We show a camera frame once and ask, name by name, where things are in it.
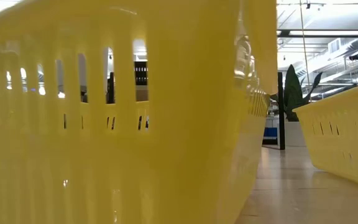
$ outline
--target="green plant leaf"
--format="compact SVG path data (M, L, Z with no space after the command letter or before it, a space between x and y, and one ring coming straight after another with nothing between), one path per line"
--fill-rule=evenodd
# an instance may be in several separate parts
M306 78L306 76L302 78L301 87L302 87L303 82L305 81L305 78Z
M271 96L270 96L270 99L272 99L272 100L278 102L278 95L277 95L277 94L271 95Z
M309 100L310 100L310 97L311 97L311 94L313 92L313 90L315 88L317 88L317 86L320 84L320 81L321 81L321 76L322 76L322 72L320 72L316 78L314 79L314 83L313 83L313 86L311 87L311 90L309 91L308 95L303 99L303 101L305 102L305 104L308 104L309 103Z
M299 83L298 76L295 73L295 68L290 65L285 76L285 89L284 89L284 105L287 107L288 113L299 106L303 106L302 88Z

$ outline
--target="basket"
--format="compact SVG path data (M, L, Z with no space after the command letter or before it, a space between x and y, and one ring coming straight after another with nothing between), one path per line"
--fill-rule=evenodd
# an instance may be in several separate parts
M0 223L234 223L277 86L275 4L38 0L0 13ZM147 46L144 102L135 99L135 39Z
M314 166L358 182L358 87L295 111Z

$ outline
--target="tiled floor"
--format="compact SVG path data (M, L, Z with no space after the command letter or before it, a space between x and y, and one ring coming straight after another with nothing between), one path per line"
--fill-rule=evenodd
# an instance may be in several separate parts
M263 148L255 189L236 224L272 223L358 223L358 184L314 168L305 148Z

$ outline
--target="yellow plastic basket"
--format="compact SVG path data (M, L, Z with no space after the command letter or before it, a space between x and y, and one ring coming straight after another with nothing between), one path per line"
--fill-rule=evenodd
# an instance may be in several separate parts
M358 182L358 87L295 111L314 166Z
M0 13L0 223L234 223L277 86L275 4L39 0ZM258 74L246 60L234 75L239 24ZM147 46L146 102L135 101L135 39ZM114 51L113 105L105 47ZM80 102L78 54L89 103Z

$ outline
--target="dark pillar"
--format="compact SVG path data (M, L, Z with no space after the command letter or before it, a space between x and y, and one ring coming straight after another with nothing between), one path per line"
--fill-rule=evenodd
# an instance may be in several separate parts
M280 116L280 150L285 150L285 117L283 73L278 73L278 112Z

